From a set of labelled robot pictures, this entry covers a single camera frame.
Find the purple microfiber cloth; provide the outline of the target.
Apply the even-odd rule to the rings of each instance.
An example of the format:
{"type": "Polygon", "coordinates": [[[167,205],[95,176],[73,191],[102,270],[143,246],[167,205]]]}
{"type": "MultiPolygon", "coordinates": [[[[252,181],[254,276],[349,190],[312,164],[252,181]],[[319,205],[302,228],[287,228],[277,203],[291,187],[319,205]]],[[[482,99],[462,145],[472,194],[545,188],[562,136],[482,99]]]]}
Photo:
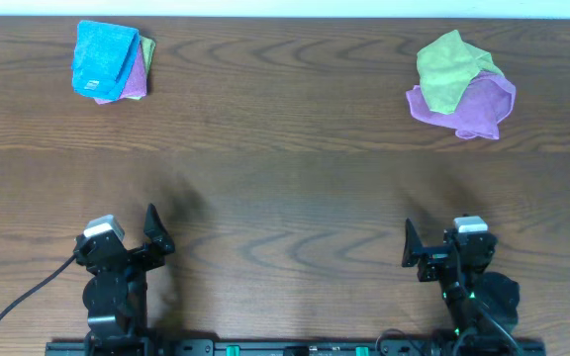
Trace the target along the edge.
{"type": "Polygon", "coordinates": [[[514,109],[517,88],[505,76],[480,72],[469,83],[452,114],[431,111],[419,85],[406,93],[410,114],[416,120],[455,130],[461,139],[500,138],[499,123],[514,109]]]}

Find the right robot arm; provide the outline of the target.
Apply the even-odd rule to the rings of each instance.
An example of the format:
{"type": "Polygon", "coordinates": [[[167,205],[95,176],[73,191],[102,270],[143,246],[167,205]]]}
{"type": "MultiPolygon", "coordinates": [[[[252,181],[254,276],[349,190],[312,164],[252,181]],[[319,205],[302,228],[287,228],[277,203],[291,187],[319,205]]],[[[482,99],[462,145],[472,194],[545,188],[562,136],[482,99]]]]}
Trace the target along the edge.
{"type": "Polygon", "coordinates": [[[478,216],[453,220],[439,246],[423,245],[405,221],[404,268],[418,268],[421,282],[437,282],[452,319],[453,335],[437,342],[441,355],[522,355],[512,336],[519,322],[520,285],[489,272],[498,238],[478,216]]]}

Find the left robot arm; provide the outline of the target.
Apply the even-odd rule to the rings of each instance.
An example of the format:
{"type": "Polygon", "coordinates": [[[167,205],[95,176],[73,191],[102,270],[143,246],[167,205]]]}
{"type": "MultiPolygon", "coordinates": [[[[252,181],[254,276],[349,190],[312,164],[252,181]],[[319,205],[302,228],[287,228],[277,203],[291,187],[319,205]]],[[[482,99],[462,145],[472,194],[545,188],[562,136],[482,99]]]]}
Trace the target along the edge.
{"type": "Polygon", "coordinates": [[[76,237],[75,262],[92,274],[82,294],[90,328],[85,355],[157,353],[160,341],[147,326],[146,273],[164,266],[175,244],[153,204],[147,206],[143,233],[148,241],[128,249],[118,220],[107,215],[76,237]]]}

